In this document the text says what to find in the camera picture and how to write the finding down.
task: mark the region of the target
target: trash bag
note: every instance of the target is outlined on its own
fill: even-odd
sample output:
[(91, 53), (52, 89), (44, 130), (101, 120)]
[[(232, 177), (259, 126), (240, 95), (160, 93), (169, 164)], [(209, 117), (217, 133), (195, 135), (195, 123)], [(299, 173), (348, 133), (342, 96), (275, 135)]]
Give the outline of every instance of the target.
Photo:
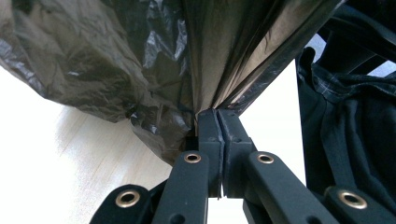
[(243, 113), (339, 3), (3, 0), (0, 64), (51, 101), (130, 119), (173, 163), (197, 113)]

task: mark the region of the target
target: crumpled plastic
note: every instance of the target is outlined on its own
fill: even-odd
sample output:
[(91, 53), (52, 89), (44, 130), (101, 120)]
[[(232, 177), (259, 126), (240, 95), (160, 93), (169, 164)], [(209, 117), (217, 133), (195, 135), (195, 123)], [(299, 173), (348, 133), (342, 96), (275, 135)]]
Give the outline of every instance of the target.
[(173, 163), (197, 113), (241, 114), (339, 2), (4, 0), (0, 64)]

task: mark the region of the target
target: light wood floor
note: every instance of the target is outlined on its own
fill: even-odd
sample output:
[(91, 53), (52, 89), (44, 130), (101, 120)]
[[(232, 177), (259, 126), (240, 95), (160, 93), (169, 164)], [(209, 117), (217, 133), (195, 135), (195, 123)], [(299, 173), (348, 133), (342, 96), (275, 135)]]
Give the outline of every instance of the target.
[[(277, 81), (283, 89), (273, 93), (272, 105), (264, 99), (252, 106), (259, 115), (247, 111), (241, 119), (256, 145), (263, 142), (262, 150), (278, 154), (304, 182), (295, 75)], [(279, 102), (288, 108), (279, 109)], [(151, 189), (171, 171), (128, 120), (114, 124), (44, 100), (2, 67), (0, 104), (0, 223), (88, 223), (111, 190), (124, 184)], [(209, 223), (218, 223), (214, 214), (224, 223), (243, 222), (241, 203), (226, 204), (236, 204), (236, 212), (223, 200), (209, 202)]]

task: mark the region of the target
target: table surface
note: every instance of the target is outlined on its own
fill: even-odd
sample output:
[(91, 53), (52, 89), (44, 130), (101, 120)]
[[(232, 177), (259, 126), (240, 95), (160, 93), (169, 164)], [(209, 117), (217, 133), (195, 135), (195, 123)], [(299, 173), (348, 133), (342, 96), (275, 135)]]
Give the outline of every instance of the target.
[[(147, 189), (171, 167), (132, 132), (42, 99), (0, 66), (0, 223), (88, 223), (107, 194)], [(294, 63), (241, 116), (258, 150), (278, 155), (304, 182)], [(209, 200), (208, 223), (244, 223), (241, 200)]]

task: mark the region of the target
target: metal ring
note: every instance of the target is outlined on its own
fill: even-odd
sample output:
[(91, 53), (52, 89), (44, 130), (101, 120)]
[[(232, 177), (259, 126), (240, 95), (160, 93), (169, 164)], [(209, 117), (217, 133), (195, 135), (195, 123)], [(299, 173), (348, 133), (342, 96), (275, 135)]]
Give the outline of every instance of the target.
[[(132, 195), (133, 198), (131, 200), (125, 200), (124, 197), (127, 195)], [(137, 202), (139, 202), (139, 199), (140, 199), (140, 194), (136, 190), (127, 189), (119, 193), (119, 195), (116, 198), (116, 205), (121, 208), (131, 207), (137, 204)]]
[[(356, 202), (350, 201), (348, 197), (353, 198), (353, 200)], [(364, 209), (367, 207), (367, 202), (361, 196), (347, 190), (338, 191), (338, 198), (344, 204), (356, 209)]]
[(274, 158), (265, 155), (265, 154), (260, 154), (257, 156), (257, 160), (261, 163), (265, 163), (265, 164), (270, 164), (274, 162)]
[(184, 156), (184, 161), (188, 163), (197, 163), (201, 160), (201, 156), (195, 153), (190, 153)]

